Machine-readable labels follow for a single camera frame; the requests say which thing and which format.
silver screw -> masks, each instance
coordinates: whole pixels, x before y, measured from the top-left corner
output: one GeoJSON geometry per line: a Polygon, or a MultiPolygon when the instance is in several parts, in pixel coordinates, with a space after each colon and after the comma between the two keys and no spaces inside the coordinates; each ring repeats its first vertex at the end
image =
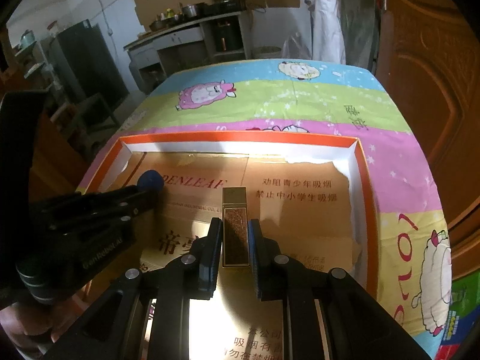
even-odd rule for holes
{"type": "Polygon", "coordinates": [[[289,257],[285,254],[278,254],[273,259],[277,264],[286,264],[289,262],[289,257]]]}
{"type": "Polygon", "coordinates": [[[180,259],[180,261],[182,261],[182,263],[184,263],[185,265],[192,264],[195,262],[195,260],[196,258],[193,254],[183,255],[180,259]]]}
{"type": "Polygon", "coordinates": [[[127,272],[125,272],[125,277],[127,279],[135,279],[138,275],[140,275],[140,272],[138,269],[131,268],[127,272]]]}
{"type": "Polygon", "coordinates": [[[332,269],[332,276],[335,279],[343,279],[347,276],[347,273],[342,268],[334,268],[332,269]]]}

tablecloth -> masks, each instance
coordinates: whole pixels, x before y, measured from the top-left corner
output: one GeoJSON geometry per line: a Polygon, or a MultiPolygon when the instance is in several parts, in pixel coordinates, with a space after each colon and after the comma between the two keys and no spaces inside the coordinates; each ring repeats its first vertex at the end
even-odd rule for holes
{"type": "Polygon", "coordinates": [[[445,330],[451,293],[446,222],[425,156],[377,79],[357,67],[281,59],[176,73],[109,140],[79,190],[88,185],[120,135],[207,130],[360,139],[378,213],[377,301],[433,358],[445,330]]]}

kettle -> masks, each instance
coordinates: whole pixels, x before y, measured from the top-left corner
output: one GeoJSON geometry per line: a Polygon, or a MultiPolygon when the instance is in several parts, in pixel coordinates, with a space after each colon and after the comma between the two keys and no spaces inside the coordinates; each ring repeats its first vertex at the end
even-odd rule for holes
{"type": "Polygon", "coordinates": [[[35,42],[35,35],[33,34],[33,31],[25,31],[20,38],[20,45],[22,46],[22,49],[31,45],[33,42],[35,42]]]}

refrigerator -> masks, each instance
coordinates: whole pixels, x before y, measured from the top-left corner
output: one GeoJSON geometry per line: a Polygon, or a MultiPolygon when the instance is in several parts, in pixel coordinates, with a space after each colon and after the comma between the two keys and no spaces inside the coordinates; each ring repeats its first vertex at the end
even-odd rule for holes
{"type": "MultiPolygon", "coordinates": [[[[101,93],[114,110],[128,94],[100,28],[92,27],[89,20],[57,34],[50,44],[49,60],[74,104],[101,93]]],[[[83,120],[91,126],[108,116],[97,102],[84,114],[83,120]]]]}

pink stripe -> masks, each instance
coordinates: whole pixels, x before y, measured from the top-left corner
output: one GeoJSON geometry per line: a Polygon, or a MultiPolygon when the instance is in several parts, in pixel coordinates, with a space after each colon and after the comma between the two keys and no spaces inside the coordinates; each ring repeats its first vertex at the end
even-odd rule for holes
{"type": "Polygon", "coordinates": [[[358,137],[370,171],[375,198],[380,212],[424,212],[442,208],[437,187],[427,160],[413,135],[368,127],[357,129],[351,124],[333,124],[311,120],[254,119],[234,123],[205,123],[189,126],[149,128],[145,131],[114,135],[99,152],[80,187],[86,187],[108,150],[121,135],[179,131],[246,130],[272,128],[282,130],[297,126],[318,134],[340,134],[358,137]]]}

